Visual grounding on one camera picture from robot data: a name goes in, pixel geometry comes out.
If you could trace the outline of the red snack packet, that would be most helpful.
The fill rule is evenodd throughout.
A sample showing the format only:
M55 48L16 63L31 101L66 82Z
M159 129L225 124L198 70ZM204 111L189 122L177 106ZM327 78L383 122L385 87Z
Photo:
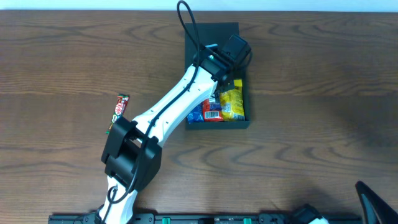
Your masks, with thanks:
M206 99L202 102L202 113L205 122L220 122L223 121L222 110L210 111L209 100Z

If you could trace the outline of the blue biscuit bar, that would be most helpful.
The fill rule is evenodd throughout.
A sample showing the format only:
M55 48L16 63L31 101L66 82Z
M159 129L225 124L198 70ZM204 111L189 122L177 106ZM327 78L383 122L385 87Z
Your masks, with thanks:
M203 113L202 113L202 104L201 103L199 103L196 107L194 107L194 109L192 109L191 112L189 112L189 114L187 115L187 122L189 124L205 122Z

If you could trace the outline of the black gift box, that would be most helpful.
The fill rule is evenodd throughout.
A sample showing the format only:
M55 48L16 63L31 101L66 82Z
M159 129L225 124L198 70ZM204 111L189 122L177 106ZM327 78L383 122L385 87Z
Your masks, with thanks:
M239 34L238 22L222 22L222 23L198 23L198 34L203 45L218 44L223 47L227 40L233 35ZM188 35L185 34L185 66L187 68L193 62L193 56L196 54L196 48ZM249 96L248 80L246 72L241 70L234 74L235 79L243 81L243 106L244 121L220 121L220 122L204 122L189 123L187 118L184 119L186 130L203 130L203 129L247 129L251 123L251 100Z

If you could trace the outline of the dark blue chocolate bar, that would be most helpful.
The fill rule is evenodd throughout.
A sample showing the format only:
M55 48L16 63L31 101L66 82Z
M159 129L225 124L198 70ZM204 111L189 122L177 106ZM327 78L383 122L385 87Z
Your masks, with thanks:
M210 111L222 110L220 98L218 95L211 95L208 100L209 100Z

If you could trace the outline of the yellow snack packet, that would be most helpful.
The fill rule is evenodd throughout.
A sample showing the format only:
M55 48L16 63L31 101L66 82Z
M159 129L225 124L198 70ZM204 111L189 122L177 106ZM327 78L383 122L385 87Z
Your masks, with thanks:
M234 80L234 88L220 93L221 113L224 121L244 121L243 81Z

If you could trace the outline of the red green KitKat Milo bar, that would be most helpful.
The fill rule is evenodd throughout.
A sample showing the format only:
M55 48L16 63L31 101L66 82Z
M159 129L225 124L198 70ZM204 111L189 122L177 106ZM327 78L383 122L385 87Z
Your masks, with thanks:
M117 102L116 102L116 106L114 109L114 113L113 113L111 122L109 124L109 128L106 130L105 134L110 133L110 130L111 130L113 124L116 122L117 119L119 119L124 114L127 104L129 102L129 99L130 99L129 95L119 94L117 96Z

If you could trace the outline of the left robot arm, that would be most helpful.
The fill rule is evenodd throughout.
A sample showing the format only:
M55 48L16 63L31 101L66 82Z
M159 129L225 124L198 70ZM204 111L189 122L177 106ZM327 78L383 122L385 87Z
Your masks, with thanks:
M131 221L137 194L160 169L168 137L194 107L232 80L250 53L249 44L236 34L222 47L199 47L182 79L160 101L131 121L120 117L114 122L101 156L108 191L96 223Z

